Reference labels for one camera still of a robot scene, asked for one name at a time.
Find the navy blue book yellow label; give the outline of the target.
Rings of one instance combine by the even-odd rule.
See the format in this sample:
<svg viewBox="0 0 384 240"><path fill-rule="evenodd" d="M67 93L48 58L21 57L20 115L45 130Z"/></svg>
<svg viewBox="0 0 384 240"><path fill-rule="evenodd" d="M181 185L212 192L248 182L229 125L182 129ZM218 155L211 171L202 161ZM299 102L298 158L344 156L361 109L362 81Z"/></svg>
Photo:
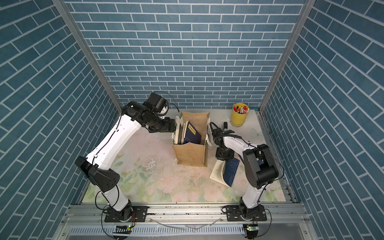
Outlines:
<svg viewBox="0 0 384 240"><path fill-rule="evenodd" d="M238 159L229 161L217 160L210 179L230 188L233 185L239 163L240 160Z"/></svg>

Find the dark blue starry book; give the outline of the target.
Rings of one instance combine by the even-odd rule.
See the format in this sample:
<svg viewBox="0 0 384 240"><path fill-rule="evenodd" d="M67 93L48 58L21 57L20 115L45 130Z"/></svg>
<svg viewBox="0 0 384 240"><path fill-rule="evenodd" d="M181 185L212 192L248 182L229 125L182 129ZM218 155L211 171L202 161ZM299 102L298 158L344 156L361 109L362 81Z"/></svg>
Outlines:
<svg viewBox="0 0 384 240"><path fill-rule="evenodd" d="M193 143L200 145L202 136L191 124L190 121L186 121L183 126L182 144Z"/></svg>

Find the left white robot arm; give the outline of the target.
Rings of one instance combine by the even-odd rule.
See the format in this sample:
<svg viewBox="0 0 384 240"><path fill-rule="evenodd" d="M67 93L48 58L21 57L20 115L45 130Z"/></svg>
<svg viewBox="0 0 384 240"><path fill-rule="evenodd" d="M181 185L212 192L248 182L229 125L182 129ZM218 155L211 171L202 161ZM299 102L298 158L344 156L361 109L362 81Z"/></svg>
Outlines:
<svg viewBox="0 0 384 240"><path fill-rule="evenodd" d="M109 210L119 222L133 218L131 201L119 186L120 175L112 170L113 162L128 140L140 128L149 133L173 133L174 119L166 117L169 102L153 92L142 104L129 102L122 108L117 123L86 157L77 157L75 164L88 180L98 187L109 203Z"/></svg>

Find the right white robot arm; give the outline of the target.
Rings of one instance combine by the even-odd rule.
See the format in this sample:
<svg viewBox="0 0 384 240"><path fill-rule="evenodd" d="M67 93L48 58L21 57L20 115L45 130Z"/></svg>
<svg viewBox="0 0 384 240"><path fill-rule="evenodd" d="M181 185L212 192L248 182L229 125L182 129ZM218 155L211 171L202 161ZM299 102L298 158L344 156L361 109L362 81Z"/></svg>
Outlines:
<svg viewBox="0 0 384 240"><path fill-rule="evenodd" d="M273 158L270 148L265 144L253 145L235 135L234 131L221 129L213 122L210 122L210 128L213 141L218 146L217 161L210 179L231 187L240 164L243 164L248 180L240 204L233 209L225 207L227 221L266 221L265 209L260 204L260 199L267 186L278 178L279 162Z"/></svg>

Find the white paged book in bag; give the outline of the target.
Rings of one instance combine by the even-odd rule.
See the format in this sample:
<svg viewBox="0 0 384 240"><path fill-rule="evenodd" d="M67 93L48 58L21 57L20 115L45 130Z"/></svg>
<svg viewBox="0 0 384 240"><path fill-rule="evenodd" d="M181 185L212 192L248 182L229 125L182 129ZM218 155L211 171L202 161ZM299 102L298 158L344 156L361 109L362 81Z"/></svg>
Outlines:
<svg viewBox="0 0 384 240"><path fill-rule="evenodd" d="M177 118L176 119L176 130L175 130L174 135L173 135L175 145L181 145L182 144L183 127L184 127L183 120Z"/></svg>

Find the yellow pen holder cup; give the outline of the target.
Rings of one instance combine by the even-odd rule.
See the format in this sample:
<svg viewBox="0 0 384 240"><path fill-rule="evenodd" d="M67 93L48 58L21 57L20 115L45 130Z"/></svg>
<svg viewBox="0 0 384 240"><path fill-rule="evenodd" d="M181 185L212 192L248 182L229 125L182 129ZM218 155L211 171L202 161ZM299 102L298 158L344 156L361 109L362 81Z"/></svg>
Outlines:
<svg viewBox="0 0 384 240"><path fill-rule="evenodd" d="M246 114L243 114L244 106L248 108L248 111ZM243 103L234 104L232 108L231 124L234 127L241 127L246 121L249 110L250 108L246 104L243 104Z"/></svg>

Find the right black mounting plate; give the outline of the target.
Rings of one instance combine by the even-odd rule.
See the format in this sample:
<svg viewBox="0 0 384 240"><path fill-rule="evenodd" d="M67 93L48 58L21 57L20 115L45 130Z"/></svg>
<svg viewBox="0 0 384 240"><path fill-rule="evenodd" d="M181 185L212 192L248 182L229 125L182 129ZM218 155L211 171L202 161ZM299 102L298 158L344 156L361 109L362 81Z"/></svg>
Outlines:
<svg viewBox="0 0 384 240"><path fill-rule="evenodd" d="M263 205L258 205L252 209L246 208L245 205L226 205L223 206L221 210L226 215L228 222L265 222L267 220L266 211Z"/></svg>

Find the black mounting plate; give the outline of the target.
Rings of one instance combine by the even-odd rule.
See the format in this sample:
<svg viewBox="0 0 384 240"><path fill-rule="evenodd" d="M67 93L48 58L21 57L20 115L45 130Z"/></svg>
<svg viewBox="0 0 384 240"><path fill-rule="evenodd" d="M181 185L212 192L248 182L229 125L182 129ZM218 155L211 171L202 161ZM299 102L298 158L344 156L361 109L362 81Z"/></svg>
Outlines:
<svg viewBox="0 0 384 240"><path fill-rule="evenodd" d="M226 205L223 206L221 210L226 215L228 222L265 222L267 220L266 211L263 205L258 205L252 209L246 208L245 205Z"/></svg>
<svg viewBox="0 0 384 240"><path fill-rule="evenodd" d="M112 207L107 207L103 210L106 223L126 223L138 222L143 223L146 220L148 207L147 206L127 206L120 212L117 212Z"/></svg>

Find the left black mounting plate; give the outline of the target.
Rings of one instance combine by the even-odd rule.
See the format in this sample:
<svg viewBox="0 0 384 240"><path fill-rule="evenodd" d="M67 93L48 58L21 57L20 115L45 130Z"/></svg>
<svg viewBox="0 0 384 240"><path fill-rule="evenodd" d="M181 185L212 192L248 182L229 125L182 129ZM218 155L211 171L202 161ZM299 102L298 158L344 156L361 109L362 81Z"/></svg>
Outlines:
<svg viewBox="0 0 384 240"><path fill-rule="evenodd" d="M126 223L138 222L143 223L146 220L148 207L147 206L127 206L120 212L117 212L112 207L107 207L103 210L106 223Z"/></svg>

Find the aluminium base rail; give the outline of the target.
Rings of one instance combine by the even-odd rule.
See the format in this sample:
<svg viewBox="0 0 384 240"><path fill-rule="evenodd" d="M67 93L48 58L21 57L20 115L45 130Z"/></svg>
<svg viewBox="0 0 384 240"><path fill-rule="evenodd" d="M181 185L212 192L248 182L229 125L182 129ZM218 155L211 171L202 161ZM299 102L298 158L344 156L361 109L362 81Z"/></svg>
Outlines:
<svg viewBox="0 0 384 240"><path fill-rule="evenodd" d="M263 203L256 217L243 218L237 204L135 204L135 218L107 223L91 205L67 211L56 240L314 240L302 204Z"/></svg>

